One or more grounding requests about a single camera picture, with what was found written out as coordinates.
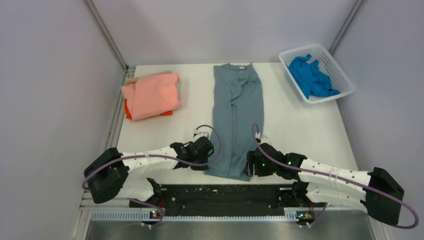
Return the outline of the grey blue t shirt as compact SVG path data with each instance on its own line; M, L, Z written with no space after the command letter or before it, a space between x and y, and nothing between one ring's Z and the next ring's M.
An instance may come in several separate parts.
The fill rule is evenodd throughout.
M216 65L214 74L214 106L210 141L220 153L212 155L205 175L248 182L244 172L248 152L256 145L252 126L264 127L264 98L262 81L252 64Z

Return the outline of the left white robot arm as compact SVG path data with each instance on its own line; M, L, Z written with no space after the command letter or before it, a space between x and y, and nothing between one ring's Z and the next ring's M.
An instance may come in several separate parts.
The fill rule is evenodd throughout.
M215 148L205 135L147 152L122 153L111 147L84 170L82 188L90 192L95 204L119 197L154 207L160 202L161 187L149 177L150 173L184 168L204 170L214 153Z

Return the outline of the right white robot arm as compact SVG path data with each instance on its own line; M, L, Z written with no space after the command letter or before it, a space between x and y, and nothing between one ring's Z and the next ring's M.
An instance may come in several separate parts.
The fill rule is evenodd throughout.
M268 143L249 151L245 173L252 177L276 174L293 180L293 200L299 206L309 203L343 205L367 213L387 225L397 225L404 189L383 168L355 171L332 167L305 155L276 150Z

